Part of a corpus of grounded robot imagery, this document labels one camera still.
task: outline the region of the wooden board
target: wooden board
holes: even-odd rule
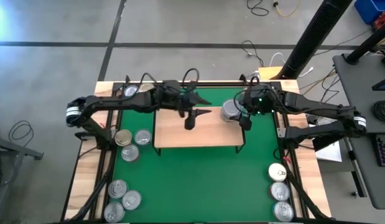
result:
[[[299,86],[297,85],[296,80],[272,80],[281,82],[282,89],[285,91],[293,91],[298,93]],[[114,82],[98,82],[96,86],[95,95],[100,96],[108,96],[112,92],[112,86]],[[300,115],[288,115],[289,124],[291,126],[296,126],[300,128],[305,128],[308,126],[307,120],[305,119],[304,114]],[[113,124],[116,120],[116,114],[114,114]],[[106,122],[106,116],[95,117],[95,121],[98,123]],[[311,140],[305,140],[302,143],[304,146],[312,146]],[[92,142],[87,145],[87,142],[82,144],[81,152],[90,148],[90,146],[94,145]],[[325,189],[323,187],[321,173],[319,171],[319,166],[317,162],[317,158],[315,156],[315,151],[311,149],[306,149],[300,147],[296,149],[297,162],[299,164],[300,176],[303,183],[303,188],[307,192],[308,196],[313,200],[314,204],[327,216],[331,216],[329,204],[327,200],[327,196],[325,193]],[[93,153],[89,156],[81,158],[77,164],[76,174],[72,185],[71,196],[69,199],[67,211],[65,214],[65,218],[71,218],[76,214],[78,209],[86,202],[88,196],[93,191],[94,181],[97,172],[97,165],[100,158],[99,153]],[[298,217],[301,217],[301,208],[299,205],[299,200],[297,197],[297,193],[294,190],[294,202],[296,206],[296,214]],[[96,211],[96,217],[101,216],[102,205],[98,205],[98,209]]]
[[[238,122],[224,122],[220,118],[221,107],[202,107],[211,110],[195,120],[192,130],[184,128],[184,119],[177,111],[159,110],[156,112],[155,147],[203,147],[203,146],[242,146],[243,133]]]

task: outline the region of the can lid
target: can lid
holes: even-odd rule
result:
[[[127,86],[126,89],[124,90],[124,95],[125,95],[125,96],[132,96],[132,95],[135,94],[137,91],[138,91],[138,86],[136,86],[136,85],[129,85],[129,86]]]
[[[141,194],[137,190],[128,191],[122,198],[122,204],[126,210],[134,210],[140,203]]]
[[[276,200],[285,201],[289,199],[290,191],[286,184],[275,182],[271,185],[271,194]]]
[[[123,130],[119,130],[115,134],[114,139],[117,145],[127,146],[128,144],[131,143],[132,135],[129,130],[123,129]]]
[[[124,213],[120,202],[110,202],[104,209],[104,218],[108,223],[117,223],[123,219]]]
[[[273,181],[284,181],[286,179],[286,169],[282,164],[273,163],[268,168],[269,177]]]
[[[142,92],[148,91],[148,90],[150,90],[152,88],[155,88],[154,84],[152,84],[152,83],[144,83],[144,84],[140,85],[140,88],[138,89],[138,92],[142,93]]]
[[[108,186],[108,194],[111,198],[121,198],[128,191],[128,185],[124,180],[114,180]]]
[[[134,140],[139,145],[146,145],[146,144],[150,143],[151,138],[152,138],[151,133],[146,129],[139,130],[134,135]]]
[[[235,101],[234,103],[234,100],[225,101],[223,103],[223,109],[224,109],[224,113],[226,113],[226,116],[228,117],[236,116],[241,113],[240,112],[241,105],[239,105],[238,101]]]
[[[123,147],[122,149],[122,159],[127,162],[134,161],[139,155],[138,147],[135,144],[130,144]]]
[[[287,202],[277,202],[274,205],[274,215],[281,222],[290,222],[294,217],[293,208]]]

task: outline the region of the white cable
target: white cable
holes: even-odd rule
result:
[[[308,71],[306,71],[303,75],[299,75],[299,78],[303,77],[304,75],[310,73],[312,70],[314,70],[313,67],[311,67]]]
[[[286,62],[285,62],[285,59],[284,59],[284,55],[283,55],[282,53],[278,52],[278,53],[275,53],[275,54],[272,56],[271,61],[269,62],[269,67],[271,67],[271,65],[272,65],[272,60],[274,59],[274,57],[275,57],[276,55],[279,55],[279,54],[282,56],[282,61],[283,61],[284,63],[286,63]]]

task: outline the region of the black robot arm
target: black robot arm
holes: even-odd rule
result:
[[[331,105],[308,100],[298,93],[276,90],[266,83],[249,87],[239,98],[239,104],[248,115],[276,111],[284,114],[308,113],[336,120],[312,128],[279,128],[278,137],[284,148],[298,148],[304,139],[315,138],[313,142],[319,150],[343,137],[359,138],[366,133],[366,120],[354,106]],[[251,126],[251,121],[247,117],[241,118],[239,123],[245,129]]]
[[[96,138],[97,148],[104,149],[112,144],[112,133],[95,122],[91,115],[97,111],[134,110],[139,113],[152,113],[159,109],[176,110],[181,118],[185,117],[185,129],[193,129],[195,118],[208,110],[193,109],[197,104],[209,105],[194,91],[196,82],[190,82],[185,91],[181,91],[176,80],[163,81],[146,92],[135,93],[128,98],[87,96],[73,100],[67,106],[67,125],[82,127]]]

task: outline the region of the black pole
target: black pole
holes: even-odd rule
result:
[[[282,70],[273,79],[296,79],[351,2],[324,0]]]
[[[366,39],[357,49],[351,54],[345,57],[347,63],[355,65],[359,58],[361,58],[366,52],[372,49],[376,44],[385,38],[385,24],[380,27],[374,34]]]

